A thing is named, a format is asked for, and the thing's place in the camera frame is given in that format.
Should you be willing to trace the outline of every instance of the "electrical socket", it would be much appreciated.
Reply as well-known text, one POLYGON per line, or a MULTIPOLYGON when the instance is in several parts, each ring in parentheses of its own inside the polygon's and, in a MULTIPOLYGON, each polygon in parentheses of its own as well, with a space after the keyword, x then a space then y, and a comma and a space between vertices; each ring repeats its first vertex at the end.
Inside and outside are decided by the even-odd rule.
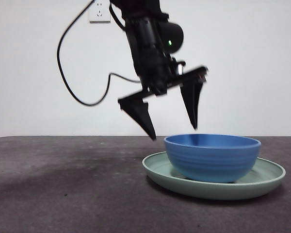
POLYGON ((90 23, 110 23, 109 0, 96 0, 89 9, 90 23))

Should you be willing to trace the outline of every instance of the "table surface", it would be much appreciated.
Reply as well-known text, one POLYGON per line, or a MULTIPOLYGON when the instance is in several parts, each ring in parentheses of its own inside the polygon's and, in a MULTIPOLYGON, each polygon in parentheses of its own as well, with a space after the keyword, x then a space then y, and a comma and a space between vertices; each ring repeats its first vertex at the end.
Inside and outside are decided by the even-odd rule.
POLYGON ((255 137, 287 171, 251 200, 202 200, 152 182, 163 138, 0 138, 0 233, 291 233, 291 137, 255 137))

